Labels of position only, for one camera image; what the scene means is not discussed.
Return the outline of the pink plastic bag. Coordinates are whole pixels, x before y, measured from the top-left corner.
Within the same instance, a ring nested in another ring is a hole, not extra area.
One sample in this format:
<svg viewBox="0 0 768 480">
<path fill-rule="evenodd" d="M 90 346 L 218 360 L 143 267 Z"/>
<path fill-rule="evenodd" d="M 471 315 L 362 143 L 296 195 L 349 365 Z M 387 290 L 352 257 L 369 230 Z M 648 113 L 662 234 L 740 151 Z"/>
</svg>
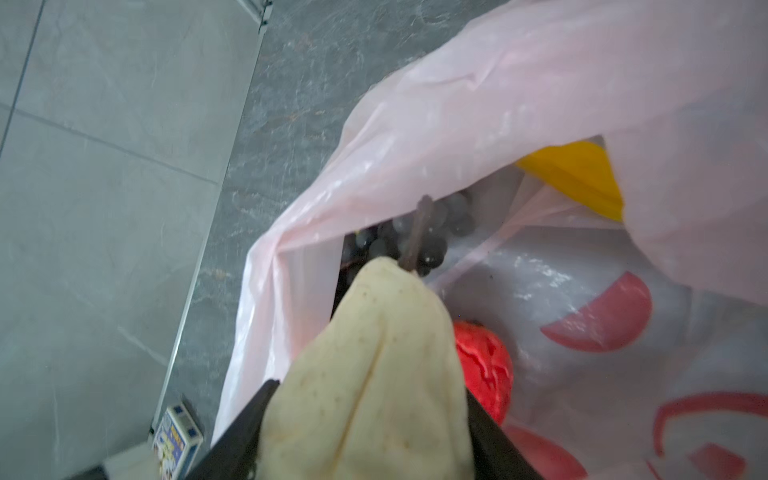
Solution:
<svg viewBox="0 0 768 480">
<path fill-rule="evenodd" d="M 622 222 L 527 174 L 603 146 Z M 329 325 L 343 238 L 467 189 L 426 277 L 504 343 L 498 425 L 543 479 L 767 475 L 767 5 L 506 4 L 384 78 L 251 247 L 212 446 Z"/>
</svg>

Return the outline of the red fake strawberry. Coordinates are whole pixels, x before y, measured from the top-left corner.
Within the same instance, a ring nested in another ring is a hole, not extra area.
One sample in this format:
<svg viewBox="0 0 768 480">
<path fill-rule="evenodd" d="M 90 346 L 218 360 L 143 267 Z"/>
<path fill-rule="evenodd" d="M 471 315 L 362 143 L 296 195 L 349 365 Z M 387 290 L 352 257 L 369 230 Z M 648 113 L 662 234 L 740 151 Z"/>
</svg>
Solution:
<svg viewBox="0 0 768 480">
<path fill-rule="evenodd" d="M 495 423 L 502 425 L 511 404 L 514 380 L 504 343 L 477 322 L 455 321 L 453 329 L 467 389 Z"/>
</svg>

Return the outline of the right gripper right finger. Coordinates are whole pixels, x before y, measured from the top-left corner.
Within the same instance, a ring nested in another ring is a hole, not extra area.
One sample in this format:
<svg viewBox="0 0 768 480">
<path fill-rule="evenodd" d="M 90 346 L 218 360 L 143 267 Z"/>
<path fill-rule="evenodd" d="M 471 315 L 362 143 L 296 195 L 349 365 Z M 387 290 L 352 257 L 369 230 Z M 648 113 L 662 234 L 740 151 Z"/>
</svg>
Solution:
<svg viewBox="0 0 768 480">
<path fill-rule="evenodd" d="M 477 480 L 542 480 L 475 396 L 466 390 Z"/>
</svg>

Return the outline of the beige fake fruit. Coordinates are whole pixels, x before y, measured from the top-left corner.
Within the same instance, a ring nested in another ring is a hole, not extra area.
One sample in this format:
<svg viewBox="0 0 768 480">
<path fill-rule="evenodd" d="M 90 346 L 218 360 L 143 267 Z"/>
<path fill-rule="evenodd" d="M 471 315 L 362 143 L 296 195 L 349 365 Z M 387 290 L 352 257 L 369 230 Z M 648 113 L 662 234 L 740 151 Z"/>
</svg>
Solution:
<svg viewBox="0 0 768 480">
<path fill-rule="evenodd" d="M 471 479 L 449 314 L 390 258 L 367 263 L 263 418 L 260 479 Z"/>
</svg>

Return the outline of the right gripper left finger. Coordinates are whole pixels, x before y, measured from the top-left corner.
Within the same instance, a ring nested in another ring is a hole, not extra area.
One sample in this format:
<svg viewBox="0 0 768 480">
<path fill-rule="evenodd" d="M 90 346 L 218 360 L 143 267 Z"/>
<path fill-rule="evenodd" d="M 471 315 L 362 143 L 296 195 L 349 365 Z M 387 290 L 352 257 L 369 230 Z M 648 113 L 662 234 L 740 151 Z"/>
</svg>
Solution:
<svg viewBox="0 0 768 480">
<path fill-rule="evenodd" d="M 279 386 L 279 380 L 267 380 L 185 479 L 255 479 L 262 422 Z"/>
</svg>

